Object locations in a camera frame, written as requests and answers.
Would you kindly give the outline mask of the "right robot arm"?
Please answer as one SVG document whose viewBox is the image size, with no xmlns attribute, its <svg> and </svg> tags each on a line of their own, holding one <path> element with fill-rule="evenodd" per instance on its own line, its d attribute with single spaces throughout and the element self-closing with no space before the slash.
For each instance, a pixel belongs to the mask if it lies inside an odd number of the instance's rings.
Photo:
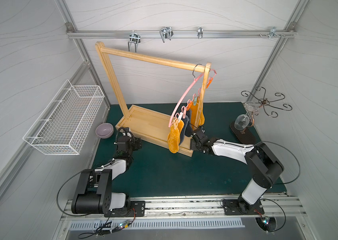
<svg viewBox="0 0 338 240">
<path fill-rule="evenodd" d="M 226 215 L 263 214 L 260 198 L 271 189 L 284 171 L 284 166 L 265 143 L 243 145 L 209 138 L 203 127 L 190 135 L 190 148 L 212 156 L 227 157 L 247 165 L 252 178 L 236 200 L 223 200 Z"/>
</svg>

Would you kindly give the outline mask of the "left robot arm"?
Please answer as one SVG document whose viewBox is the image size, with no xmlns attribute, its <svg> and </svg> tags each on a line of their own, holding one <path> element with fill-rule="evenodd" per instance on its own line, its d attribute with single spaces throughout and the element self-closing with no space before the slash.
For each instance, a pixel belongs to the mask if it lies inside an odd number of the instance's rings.
<svg viewBox="0 0 338 240">
<path fill-rule="evenodd" d="M 71 203 L 73 214 L 107 216 L 110 211 L 128 213 L 132 209 L 129 195 L 114 193 L 112 184 L 116 177 L 129 170 L 134 160 L 133 152 L 142 148 L 142 140 L 135 137 L 130 128 L 121 127 L 115 144 L 116 152 L 107 164 L 80 173 Z"/>
</svg>

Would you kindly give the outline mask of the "dark grey insole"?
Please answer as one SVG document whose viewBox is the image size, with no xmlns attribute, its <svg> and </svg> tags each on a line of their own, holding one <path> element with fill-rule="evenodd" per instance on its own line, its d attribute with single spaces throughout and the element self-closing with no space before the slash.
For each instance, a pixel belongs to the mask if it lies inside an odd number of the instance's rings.
<svg viewBox="0 0 338 240">
<path fill-rule="evenodd" d="M 188 115 L 185 116 L 184 119 L 182 119 L 182 122 L 183 122 L 183 128 L 180 132 L 180 142 L 179 142 L 179 145 L 181 145 L 184 141 L 184 138 L 185 138 L 185 134 L 186 134 L 186 129 L 188 127 L 188 124 L 189 124 L 189 117 Z"/>
</svg>

